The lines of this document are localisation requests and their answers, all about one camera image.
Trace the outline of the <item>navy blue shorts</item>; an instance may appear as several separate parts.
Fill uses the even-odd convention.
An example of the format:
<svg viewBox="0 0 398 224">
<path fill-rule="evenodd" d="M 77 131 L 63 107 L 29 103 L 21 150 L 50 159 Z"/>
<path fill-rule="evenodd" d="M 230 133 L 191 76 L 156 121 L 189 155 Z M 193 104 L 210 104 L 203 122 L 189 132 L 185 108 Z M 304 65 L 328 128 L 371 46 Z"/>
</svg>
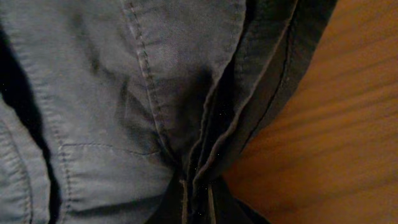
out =
<svg viewBox="0 0 398 224">
<path fill-rule="evenodd" d="M 335 0 L 1 0 L 1 222 L 188 223 L 282 110 Z"/>
</svg>

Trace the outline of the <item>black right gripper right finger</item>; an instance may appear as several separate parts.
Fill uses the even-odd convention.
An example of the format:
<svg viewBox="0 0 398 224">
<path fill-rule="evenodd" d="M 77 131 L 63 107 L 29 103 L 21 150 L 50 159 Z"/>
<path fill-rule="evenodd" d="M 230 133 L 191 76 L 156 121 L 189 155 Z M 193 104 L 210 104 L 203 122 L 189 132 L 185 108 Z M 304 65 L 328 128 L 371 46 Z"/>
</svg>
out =
<svg viewBox="0 0 398 224">
<path fill-rule="evenodd" d="M 250 206 L 234 198 L 222 177 L 208 188 L 208 212 L 211 224 L 270 224 Z"/>
</svg>

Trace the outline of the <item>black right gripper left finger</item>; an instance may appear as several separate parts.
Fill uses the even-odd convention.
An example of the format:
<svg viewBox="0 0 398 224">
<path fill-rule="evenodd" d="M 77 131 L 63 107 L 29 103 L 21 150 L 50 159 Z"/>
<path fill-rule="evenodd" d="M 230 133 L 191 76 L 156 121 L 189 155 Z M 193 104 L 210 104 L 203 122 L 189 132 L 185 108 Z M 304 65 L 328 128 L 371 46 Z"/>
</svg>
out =
<svg viewBox="0 0 398 224">
<path fill-rule="evenodd" d="M 180 174 L 174 174 L 158 209 L 146 224 L 187 224 L 187 190 L 187 181 Z"/>
</svg>

